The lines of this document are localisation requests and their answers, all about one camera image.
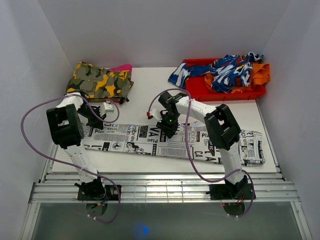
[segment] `orange cloth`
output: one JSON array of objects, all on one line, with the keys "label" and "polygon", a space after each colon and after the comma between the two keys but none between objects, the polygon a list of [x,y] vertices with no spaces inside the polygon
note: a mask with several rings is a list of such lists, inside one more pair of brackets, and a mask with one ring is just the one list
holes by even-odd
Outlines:
[{"label": "orange cloth", "polygon": [[[268,63],[252,63],[253,69],[250,71],[250,85],[249,86],[234,86],[231,93],[245,91],[252,91],[255,89],[256,85],[262,85],[269,82],[270,79],[270,65]],[[214,80],[214,76],[211,73],[207,73],[204,76],[204,83],[208,89],[213,93],[216,91],[212,90],[211,84]]]}]

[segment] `red plastic tray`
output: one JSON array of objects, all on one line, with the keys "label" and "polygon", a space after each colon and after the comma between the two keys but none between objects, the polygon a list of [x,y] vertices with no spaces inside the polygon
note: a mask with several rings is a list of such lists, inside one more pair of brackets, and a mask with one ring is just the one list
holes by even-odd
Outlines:
[{"label": "red plastic tray", "polygon": [[[199,59],[185,59],[188,67],[193,65],[209,65],[217,58],[199,58]],[[229,100],[255,100],[266,93],[264,85],[257,85],[252,91],[235,92],[235,93],[213,93],[205,85],[204,76],[191,76],[185,82],[186,90],[189,91],[191,97],[199,102],[210,101],[229,101]]]}]

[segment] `blue patterned fabric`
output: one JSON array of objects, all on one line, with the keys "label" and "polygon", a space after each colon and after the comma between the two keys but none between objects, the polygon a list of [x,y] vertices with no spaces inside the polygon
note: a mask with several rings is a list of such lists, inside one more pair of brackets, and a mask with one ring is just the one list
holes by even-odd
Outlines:
[{"label": "blue patterned fabric", "polygon": [[219,58],[211,65],[194,65],[187,67],[183,62],[169,77],[168,81],[180,88],[185,88],[189,77],[211,73],[213,82],[211,88],[218,93],[231,93],[236,86],[236,78],[240,79],[241,87],[250,84],[250,70],[253,69],[251,62],[261,62],[264,55],[249,52],[247,55],[226,55]]}]

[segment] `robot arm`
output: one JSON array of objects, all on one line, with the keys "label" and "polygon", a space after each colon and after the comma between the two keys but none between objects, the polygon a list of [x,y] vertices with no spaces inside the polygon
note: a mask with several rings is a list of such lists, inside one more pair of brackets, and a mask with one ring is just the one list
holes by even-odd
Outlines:
[{"label": "robot arm", "polygon": [[[171,138],[178,128],[179,115],[188,112],[189,97],[184,93],[171,96],[165,92],[159,97],[159,102],[165,110],[152,109],[148,118],[156,118],[157,127],[163,130],[168,138]],[[215,107],[192,99],[189,116],[205,124],[210,141],[221,153],[225,175],[233,170],[242,169],[239,154],[241,129],[228,106],[222,104]],[[231,189],[230,194],[238,196],[247,185],[248,180],[242,171],[238,171],[229,176],[225,183]]]},{"label": "robot arm", "polygon": [[[64,100],[56,107],[46,111],[52,140],[69,155],[72,162],[93,173],[98,173],[96,167],[82,144],[84,130],[78,113],[88,118],[88,125],[94,128],[103,129],[103,123],[98,120],[84,104],[80,92],[72,93],[72,96]],[[113,106],[104,102],[101,106],[95,107],[94,112],[102,119],[106,118],[107,112],[113,112]],[[85,195],[100,199],[105,194],[103,180],[95,175],[89,174],[81,169],[76,169],[80,175],[80,184],[75,184]]]}]

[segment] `camouflage fabric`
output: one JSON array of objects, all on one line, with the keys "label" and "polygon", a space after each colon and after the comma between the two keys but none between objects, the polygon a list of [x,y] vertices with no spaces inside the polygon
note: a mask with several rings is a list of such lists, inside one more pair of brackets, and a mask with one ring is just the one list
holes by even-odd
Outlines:
[{"label": "camouflage fabric", "polygon": [[74,70],[73,78],[66,86],[66,92],[85,92],[89,100],[103,99],[127,101],[129,90],[134,82],[131,81],[131,71],[110,71],[103,67],[80,62]]}]

